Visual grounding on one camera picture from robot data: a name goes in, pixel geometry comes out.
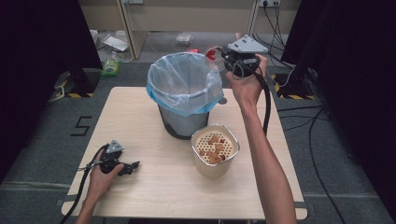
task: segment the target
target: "gray floor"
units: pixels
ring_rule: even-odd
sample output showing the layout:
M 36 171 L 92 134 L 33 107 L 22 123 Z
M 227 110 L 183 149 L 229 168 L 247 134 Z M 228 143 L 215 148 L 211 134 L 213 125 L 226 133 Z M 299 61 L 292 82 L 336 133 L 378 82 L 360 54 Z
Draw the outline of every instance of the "gray floor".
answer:
M 205 52 L 208 45 L 225 46 L 235 41 L 234 34 L 185 33 L 191 35 L 192 40 L 187 47 L 181 47 L 176 43 L 178 34 L 149 33 L 140 58 L 123 63 L 116 77 L 102 78 L 94 97 L 63 98 L 45 109 L 31 142 L 21 151 L 0 186 L 0 224 L 57 223 L 62 219 L 63 198 L 112 87 L 145 86 L 150 64 L 163 55 L 186 49 Z M 272 41 L 271 35 L 261 37 L 267 42 Z M 111 48 L 102 48 L 100 42 L 97 46 L 101 48 L 99 55 L 104 61 Z M 275 66 L 280 65 L 276 61 L 270 65 L 269 74 L 290 71 Z M 347 147 L 341 141 L 342 135 L 329 118 L 329 110 L 318 116 L 311 131 L 312 118 L 320 108 L 288 110 L 323 105 L 321 99 L 324 97 L 315 91 L 316 99 L 312 101 L 286 100 L 276 97 L 273 86 L 271 91 L 308 209 L 308 218 L 300 223 L 341 223 L 336 209 L 346 223 L 393 223 L 363 170 L 349 157 Z M 71 136 L 84 133 L 85 129 L 76 128 L 81 117 L 80 125 L 89 127 L 86 134 Z M 101 222 L 99 217 L 94 221 Z M 126 224 L 128 219 L 112 217 L 107 218 L 106 223 Z

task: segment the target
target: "trash can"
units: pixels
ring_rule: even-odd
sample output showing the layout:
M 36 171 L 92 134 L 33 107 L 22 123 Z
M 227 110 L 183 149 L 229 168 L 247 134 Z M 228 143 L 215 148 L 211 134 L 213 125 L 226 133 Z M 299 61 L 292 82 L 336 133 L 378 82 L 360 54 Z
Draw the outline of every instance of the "trash can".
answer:
M 224 96 L 219 71 L 210 70 L 205 55 L 193 52 L 169 54 L 152 64 L 147 92 L 166 131 L 186 140 L 207 125 L 210 110 Z

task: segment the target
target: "black curtain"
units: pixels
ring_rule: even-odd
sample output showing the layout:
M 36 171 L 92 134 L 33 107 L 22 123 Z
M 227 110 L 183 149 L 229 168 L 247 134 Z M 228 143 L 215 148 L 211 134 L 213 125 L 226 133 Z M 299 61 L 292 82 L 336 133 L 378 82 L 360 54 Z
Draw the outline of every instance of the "black curtain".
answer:
M 102 65 L 77 0 L 1 1 L 0 48 L 1 183 L 59 75 Z
M 317 70 L 351 154 L 396 220 L 396 2 L 329 2 L 328 26 L 316 34 L 326 4 L 302 1 L 282 59 Z

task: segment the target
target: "green object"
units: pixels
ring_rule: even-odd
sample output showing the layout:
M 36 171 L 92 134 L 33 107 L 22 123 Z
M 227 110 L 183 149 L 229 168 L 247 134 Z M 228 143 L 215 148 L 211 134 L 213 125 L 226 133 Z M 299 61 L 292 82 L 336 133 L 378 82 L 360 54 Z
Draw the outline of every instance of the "green object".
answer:
M 111 58 L 107 59 L 103 65 L 103 71 L 100 75 L 105 77 L 114 77 L 119 72 L 120 60 L 117 57 L 116 52 L 112 53 Z

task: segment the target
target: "white container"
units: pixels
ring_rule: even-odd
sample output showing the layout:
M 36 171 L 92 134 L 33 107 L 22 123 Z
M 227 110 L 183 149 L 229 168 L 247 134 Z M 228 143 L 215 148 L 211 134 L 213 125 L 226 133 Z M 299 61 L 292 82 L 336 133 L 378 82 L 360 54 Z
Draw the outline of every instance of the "white container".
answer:
M 239 152 L 239 143 L 235 136 L 221 124 L 212 124 L 194 133 L 191 145 L 195 167 L 201 175 L 209 178 L 225 175 Z

